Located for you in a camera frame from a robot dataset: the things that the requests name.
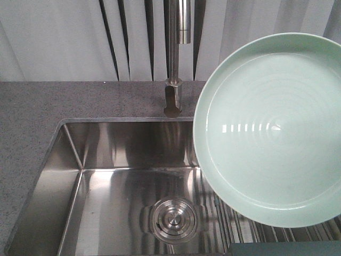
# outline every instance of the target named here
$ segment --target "kitchen sink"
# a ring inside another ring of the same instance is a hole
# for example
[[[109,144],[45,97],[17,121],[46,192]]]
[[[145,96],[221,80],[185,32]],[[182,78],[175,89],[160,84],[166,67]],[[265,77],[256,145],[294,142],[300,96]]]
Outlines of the kitchen sink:
[[[62,125],[8,254],[216,255],[234,243],[341,239],[340,216],[289,229],[229,208],[201,172],[192,124]]]

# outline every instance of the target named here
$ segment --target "faucet spout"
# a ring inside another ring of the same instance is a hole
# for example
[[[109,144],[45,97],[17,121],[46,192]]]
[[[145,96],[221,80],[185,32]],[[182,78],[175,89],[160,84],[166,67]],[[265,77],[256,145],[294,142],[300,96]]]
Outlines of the faucet spout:
[[[169,118],[176,118],[182,111],[182,81],[178,77],[179,44],[191,42],[191,2],[190,0],[168,1],[168,73],[164,113]]]

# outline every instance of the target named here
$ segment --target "drain cover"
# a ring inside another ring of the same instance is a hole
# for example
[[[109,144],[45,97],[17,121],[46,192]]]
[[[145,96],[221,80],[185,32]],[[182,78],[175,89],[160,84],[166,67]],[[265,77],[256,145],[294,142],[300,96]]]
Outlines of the drain cover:
[[[167,198],[153,207],[150,224],[154,235],[161,241],[185,243],[196,234],[196,212],[183,198]]]

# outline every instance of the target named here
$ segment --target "plate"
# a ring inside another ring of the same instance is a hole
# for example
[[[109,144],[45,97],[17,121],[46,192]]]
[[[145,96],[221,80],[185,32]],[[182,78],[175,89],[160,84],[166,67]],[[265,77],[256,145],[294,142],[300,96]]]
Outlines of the plate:
[[[300,33],[263,37],[213,72],[193,136],[208,182],[266,225],[304,227],[341,213],[341,46]]]

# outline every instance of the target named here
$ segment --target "speckled countertop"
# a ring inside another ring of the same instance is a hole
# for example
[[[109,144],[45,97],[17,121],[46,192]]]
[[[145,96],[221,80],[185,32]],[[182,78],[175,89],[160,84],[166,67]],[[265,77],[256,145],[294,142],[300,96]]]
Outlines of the speckled countertop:
[[[184,83],[181,116],[194,115],[204,83]],[[0,255],[62,120],[164,117],[164,106],[163,82],[0,83]]]

